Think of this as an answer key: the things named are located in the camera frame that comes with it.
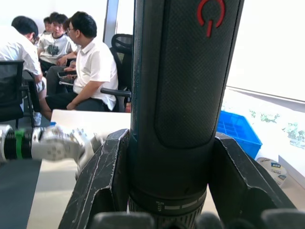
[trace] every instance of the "tablet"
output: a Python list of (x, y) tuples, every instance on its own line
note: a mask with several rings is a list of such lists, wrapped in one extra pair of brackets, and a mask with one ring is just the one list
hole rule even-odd
[(57, 75), (59, 78), (64, 78), (67, 75), (76, 75), (76, 71), (60, 72), (60, 73), (57, 73)]

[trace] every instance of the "robotic hand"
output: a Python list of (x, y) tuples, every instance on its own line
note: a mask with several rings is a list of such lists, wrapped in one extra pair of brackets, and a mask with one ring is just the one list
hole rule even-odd
[(77, 163), (81, 172), (102, 140), (83, 129), (60, 126), (13, 130), (10, 125), (0, 125), (0, 162), (16, 159), (59, 161), (67, 158)]

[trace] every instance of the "red power icon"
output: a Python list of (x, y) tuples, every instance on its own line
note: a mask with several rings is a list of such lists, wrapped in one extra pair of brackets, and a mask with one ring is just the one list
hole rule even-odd
[[(198, 6), (198, 10), (197, 10), (197, 18), (198, 18), (198, 21), (200, 23), (201, 26), (204, 25), (204, 20), (203, 20), (203, 15), (202, 15), (202, 9), (203, 9), (203, 6), (208, 2), (209, 0), (202, 0)], [(220, 13), (220, 18), (216, 24), (216, 28), (218, 28), (221, 23), (223, 22), (224, 20), (224, 11), (225, 11), (225, 7), (224, 7), (224, 0), (216, 0), (219, 5), (220, 5), (220, 8), (221, 8), (221, 13)], [(208, 30), (206, 32), (206, 36), (207, 37), (210, 37), (211, 36), (211, 31), (212, 31), (212, 26), (213, 26), (213, 20), (209, 20), (209, 24), (208, 24)]]

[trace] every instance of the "man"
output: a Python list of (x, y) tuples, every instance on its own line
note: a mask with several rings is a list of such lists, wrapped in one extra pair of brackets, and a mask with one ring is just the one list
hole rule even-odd
[[(36, 23), (27, 17), (16, 17), (12, 27), (2, 27), (0, 36), (0, 60), (15, 61), (24, 60), (23, 73), (30, 74), (35, 82), (39, 98), (46, 96), (46, 80), (42, 77), (37, 49), (34, 46), (38, 35)], [(35, 125), (41, 124), (41, 114), (34, 113)]]
[(67, 57), (76, 51), (77, 46), (65, 34), (63, 28), (67, 20), (64, 14), (57, 14), (51, 18), (52, 34), (44, 35), (39, 40), (38, 56), (40, 58), (42, 72), (46, 72), (55, 65), (65, 65)]
[(97, 27), (94, 19), (87, 13), (77, 12), (71, 18), (68, 32), (81, 46), (76, 58), (77, 78), (73, 92), (42, 99), (43, 115), (51, 119), (53, 109), (112, 111), (115, 96), (102, 94), (100, 89), (118, 88), (117, 68), (107, 45), (95, 40)]

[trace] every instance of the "black mesh chair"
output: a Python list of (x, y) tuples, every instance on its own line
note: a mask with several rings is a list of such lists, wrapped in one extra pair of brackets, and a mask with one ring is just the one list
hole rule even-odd
[(30, 116), (31, 125), (34, 127), (29, 85), (22, 86), (22, 69), (23, 61), (0, 61), (0, 122), (15, 119), (16, 128), (18, 128), (19, 119), (26, 116), (20, 106), (22, 92), (27, 95), (30, 110), (28, 116)]
[(101, 93), (116, 97), (114, 112), (125, 112), (126, 103), (132, 96), (132, 50), (133, 36), (130, 34), (116, 34), (112, 38), (111, 53), (118, 69), (118, 90), (102, 88)]

